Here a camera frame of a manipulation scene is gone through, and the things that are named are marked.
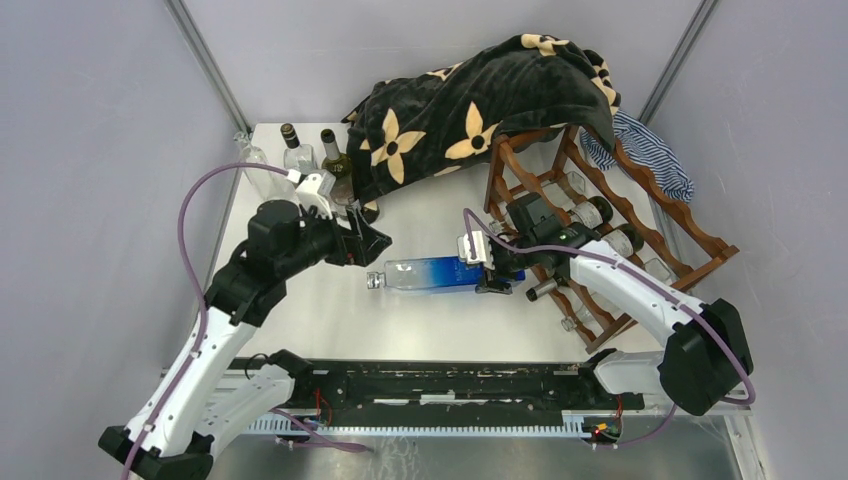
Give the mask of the dark wine bottle front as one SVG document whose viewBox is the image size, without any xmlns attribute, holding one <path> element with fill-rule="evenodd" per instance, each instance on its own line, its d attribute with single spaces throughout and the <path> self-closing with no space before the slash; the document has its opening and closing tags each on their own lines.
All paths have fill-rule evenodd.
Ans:
<svg viewBox="0 0 848 480">
<path fill-rule="evenodd" d="M 609 233 L 594 238 L 592 232 L 581 224 L 574 224 L 568 232 L 552 240 L 549 244 L 540 244 L 530 248 L 528 254 L 532 265 L 540 265 L 552 270 L 552 278 L 531 288 L 527 298 L 531 301 L 555 290 L 562 282 L 570 278 L 570 262 L 578 256 L 586 256 L 600 261 L 613 263 L 621 259 L 629 261 L 643 246 L 643 240 L 629 224 L 614 228 Z"/>
</svg>

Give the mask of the dark wine bottle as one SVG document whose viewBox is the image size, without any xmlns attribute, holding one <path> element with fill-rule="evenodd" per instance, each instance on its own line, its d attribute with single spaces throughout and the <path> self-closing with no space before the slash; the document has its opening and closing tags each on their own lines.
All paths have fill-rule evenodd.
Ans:
<svg viewBox="0 0 848 480">
<path fill-rule="evenodd" d="M 562 282 L 570 278 L 570 262 L 578 256 L 586 256 L 600 261 L 613 263 L 621 259 L 629 261 L 643 246 L 643 240 L 629 224 L 614 228 L 609 233 L 594 238 L 592 232 L 581 224 L 574 224 L 568 232 L 552 240 L 549 244 L 540 244 L 530 248 L 528 254 L 532 265 L 540 265 L 552 270 L 552 278 L 531 288 L 527 298 L 531 301 L 555 290 Z"/>
<path fill-rule="evenodd" d="M 563 231 L 574 224 L 587 229 L 596 229 L 608 223 L 613 217 L 611 204 L 601 196 L 594 196 L 577 204 L 568 206 L 562 220 L 548 201 L 540 194 L 524 195 L 507 205 L 509 218 L 494 220 L 490 227 L 497 233 L 505 233 L 509 238 L 527 237 L 536 240 L 558 238 Z"/>
</svg>

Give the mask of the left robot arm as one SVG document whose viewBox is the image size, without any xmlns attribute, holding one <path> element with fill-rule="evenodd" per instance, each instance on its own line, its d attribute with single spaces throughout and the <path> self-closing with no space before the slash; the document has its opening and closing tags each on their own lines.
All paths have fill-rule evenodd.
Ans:
<svg viewBox="0 0 848 480">
<path fill-rule="evenodd" d="M 243 346 L 287 294 L 289 279 L 325 262 L 366 267 L 392 244 L 356 210 L 348 226 L 290 201 L 261 204 L 247 237 L 213 277 L 186 344 L 145 406 L 124 426 L 106 428 L 101 450 L 142 479 L 205 479 L 214 461 L 272 408 L 306 405 L 309 363 L 280 351 L 239 388 L 207 403 Z"/>
</svg>

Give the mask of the green wine bottle back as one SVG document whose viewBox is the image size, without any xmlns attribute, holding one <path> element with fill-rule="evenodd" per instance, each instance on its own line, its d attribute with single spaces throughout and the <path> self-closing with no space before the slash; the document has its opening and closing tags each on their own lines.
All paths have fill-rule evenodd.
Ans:
<svg viewBox="0 0 848 480">
<path fill-rule="evenodd" d="M 352 162 L 340 150 L 332 129 L 327 128 L 321 131 L 321 141 L 325 151 L 321 168 L 335 177 L 335 183 L 331 189 L 331 199 L 338 206 L 338 209 L 343 211 L 354 201 Z"/>
</svg>

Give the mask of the blue liquid square bottle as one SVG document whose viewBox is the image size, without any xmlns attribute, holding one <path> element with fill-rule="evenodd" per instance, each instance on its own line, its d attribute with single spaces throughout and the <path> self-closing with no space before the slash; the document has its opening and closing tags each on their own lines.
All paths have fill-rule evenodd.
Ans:
<svg viewBox="0 0 848 480">
<path fill-rule="evenodd" d="M 381 270 L 366 273 L 366 286 L 403 293 L 483 293 L 487 273 L 482 264 L 469 265 L 457 256 L 388 260 Z"/>
</svg>

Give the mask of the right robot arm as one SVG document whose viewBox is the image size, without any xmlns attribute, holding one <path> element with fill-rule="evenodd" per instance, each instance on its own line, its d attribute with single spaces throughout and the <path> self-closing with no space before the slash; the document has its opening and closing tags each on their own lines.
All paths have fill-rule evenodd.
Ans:
<svg viewBox="0 0 848 480">
<path fill-rule="evenodd" d="M 540 266 L 600 294 L 641 325 L 655 351 L 608 349 L 592 357 L 577 382 L 580 400 L 602 408 L 618 394 L 663 395 L 702 416 L 717 403 L 749 406 L 756 400 L 753 361 L 740 313 L 724 299 L 711 303 L 663 283 L 618 253 L 593 229 L 564 223 L 540 195 L 508 206 L 518 235 L 495 234 L 469 208 L 458 249 L 468 263 L 513 273 Z"/>
</svg>

